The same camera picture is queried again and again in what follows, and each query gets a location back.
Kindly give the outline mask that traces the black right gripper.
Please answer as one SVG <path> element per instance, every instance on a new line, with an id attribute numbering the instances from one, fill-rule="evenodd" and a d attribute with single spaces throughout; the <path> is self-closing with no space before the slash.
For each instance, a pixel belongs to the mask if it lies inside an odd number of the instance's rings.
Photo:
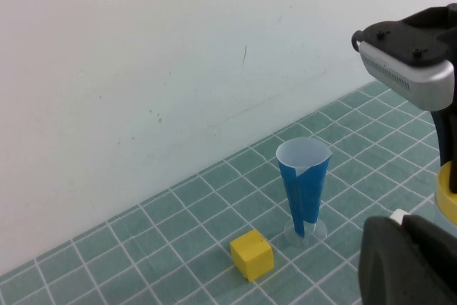
<path id="1" fill-rule="evenodd" d="M 449 188 L 456 193 L 456 104 L 431 113 L 438 137 L 441 166 L 451 162 Z"/>

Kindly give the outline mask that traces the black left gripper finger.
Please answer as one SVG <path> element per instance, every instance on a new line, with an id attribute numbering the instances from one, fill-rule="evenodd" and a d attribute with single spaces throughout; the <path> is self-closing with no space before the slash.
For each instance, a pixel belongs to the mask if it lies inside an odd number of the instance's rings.
<path id="1" fill-rule="evenodd" d="M 456 237 L 421 216 L 372 216 L 358 282 L 362 304 L 455 304 Z"/>

